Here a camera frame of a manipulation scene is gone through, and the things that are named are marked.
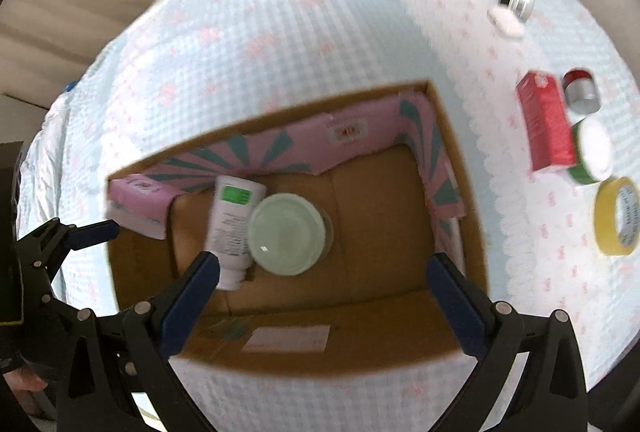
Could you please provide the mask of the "person's left hand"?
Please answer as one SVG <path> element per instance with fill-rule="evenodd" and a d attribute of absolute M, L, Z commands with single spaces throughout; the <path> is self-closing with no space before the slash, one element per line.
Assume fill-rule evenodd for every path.
<path fill-rule="evenodd" d="M 40 392 L 47 388 L 47 382 L 42 380 L 35 371 L 23 366 L 3 375 L 12 392 Z"/>

